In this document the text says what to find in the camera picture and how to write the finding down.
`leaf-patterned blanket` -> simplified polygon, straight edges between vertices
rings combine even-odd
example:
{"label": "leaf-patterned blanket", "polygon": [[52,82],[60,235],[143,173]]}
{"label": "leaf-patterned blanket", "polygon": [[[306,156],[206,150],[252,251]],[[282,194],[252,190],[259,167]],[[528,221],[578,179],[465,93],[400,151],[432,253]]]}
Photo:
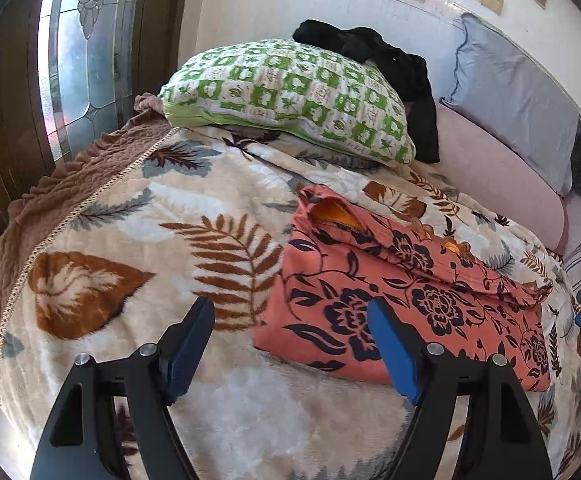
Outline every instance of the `leaf-patterned blanket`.
{"label": "leaf-patterned blanket", "polygon": [[[253,348],[289,239],[296,190],[325,184],[519,283],[551,282],[542,329],[551,386],[529,394],[556,475],[581,460],[576,307],[561,265],[515,222],[449,196],[423,165],[344,168],[299,153],[280,134],[255,142],[205,126],[171,130],[101,186],[29,254],[0,330],[0,405],[35,445],[79,352],[97,361],[158,340],[197,295],[217,323],[188,394],[171,408],[202,479],[367,479],[381,475],[411,407],[390,386],[330,377]],[[438,478],[451,478],[467,399],[460,399]],[[127,421],[120,409],[120,421]],[[145,478],[127,424],[124,449]]]}

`green and white pillowcase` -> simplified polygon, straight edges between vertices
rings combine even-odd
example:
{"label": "green and white pillowcase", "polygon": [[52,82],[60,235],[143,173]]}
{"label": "green and white pillowcase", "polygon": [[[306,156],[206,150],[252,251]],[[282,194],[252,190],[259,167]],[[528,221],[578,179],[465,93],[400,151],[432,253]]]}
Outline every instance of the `green and white pillowcase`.
{"label": "green and white pillowcase", "polygon": [[159,96],[173,126],[273,128],[387,166],[415,155],[403,103],[374,65],[294,41],[197,54]]}

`brown quilted fabric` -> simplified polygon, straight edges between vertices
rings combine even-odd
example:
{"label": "brown quilted fabric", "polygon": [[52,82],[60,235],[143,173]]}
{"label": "brown quilted fabric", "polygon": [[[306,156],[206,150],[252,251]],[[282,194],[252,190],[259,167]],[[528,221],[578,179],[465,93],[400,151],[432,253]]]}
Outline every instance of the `brown quilted fabric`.
{"label": "brown quilted fabric", "polygon": [[10,222],[0,236],[0,319],[8,296],[35,245],[82,200],[133,163],[170,130],[160,115],[161,101],[150,94],[135,98],[140,112],[119,131],[103,134],[73,162],[44,176],[8,207]]}

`black clothing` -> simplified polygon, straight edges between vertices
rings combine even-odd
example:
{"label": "black clothing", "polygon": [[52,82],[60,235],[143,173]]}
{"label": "black clothing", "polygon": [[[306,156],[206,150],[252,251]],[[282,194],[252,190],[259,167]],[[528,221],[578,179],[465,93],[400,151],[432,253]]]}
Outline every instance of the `black clothing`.
{"label": "black clothing", "polygon": [[332,50],[358,63],[375,62],[399,98],[404,103],[413,103],[407,121],[408,135],[417,149],[415,158],[421,162],[439,162],[437,109],[423,57],[405,53],[366,27],[341,30],[328,23],[305,20],[292,37],[298,43]]}

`gray pillowcase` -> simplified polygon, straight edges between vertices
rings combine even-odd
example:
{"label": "gray pillowcase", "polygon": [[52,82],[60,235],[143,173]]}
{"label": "gray pillowcase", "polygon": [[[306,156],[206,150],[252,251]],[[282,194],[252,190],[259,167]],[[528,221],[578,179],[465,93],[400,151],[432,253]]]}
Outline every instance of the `gray pillowcase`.
{"label": "gray pillowcase", "polygon": [[463,14],[452,94],[442,104],[517,153],[558,194],[573,184],[579,110],[544,70],[473,14]]}

